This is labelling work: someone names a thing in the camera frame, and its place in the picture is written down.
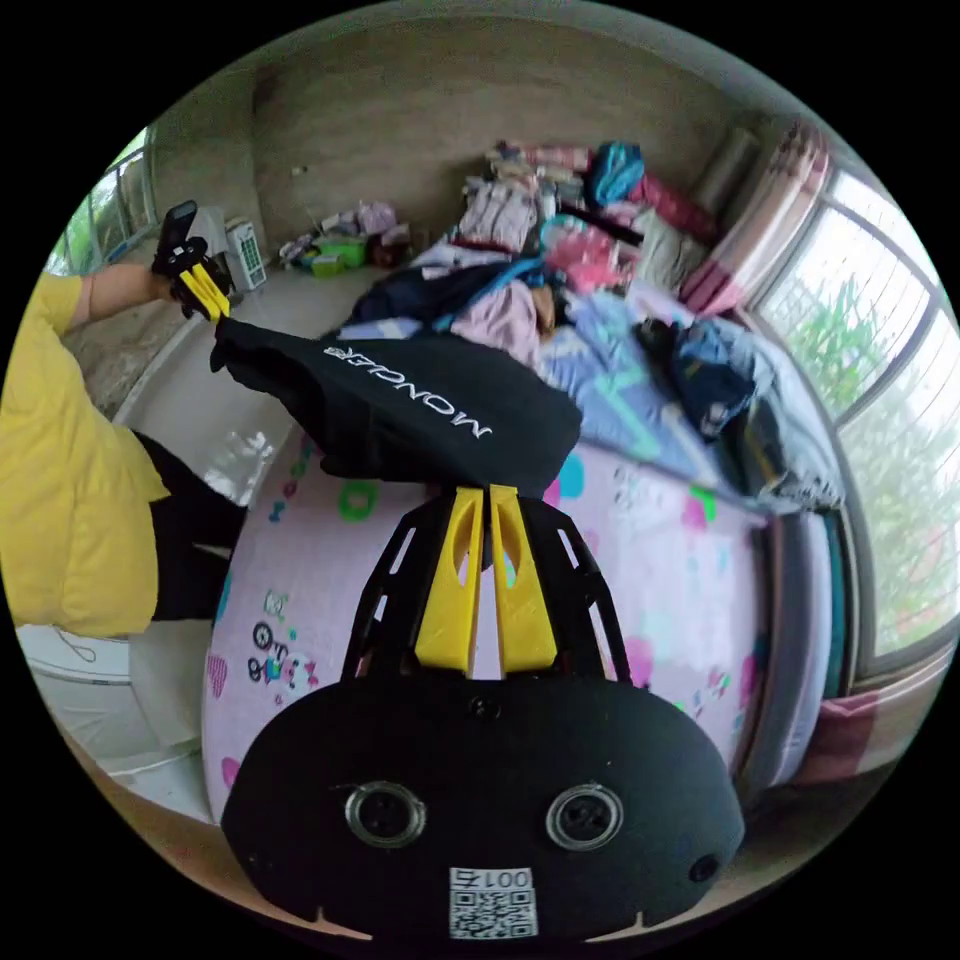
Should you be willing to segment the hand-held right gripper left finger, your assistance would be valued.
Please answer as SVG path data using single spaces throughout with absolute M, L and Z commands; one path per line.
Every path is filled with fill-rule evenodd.
M 414 654 L 423 668 L 471 668 L 475 651 L 484 494 L 459 488 L 442 524 L 437 564 Z

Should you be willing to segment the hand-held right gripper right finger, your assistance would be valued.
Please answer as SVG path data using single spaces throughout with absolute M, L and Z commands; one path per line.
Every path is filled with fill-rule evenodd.
M 558 650 L 520 499 L 516 489 L 493 485 L 489 502 L 501 670 L 542 672 Z

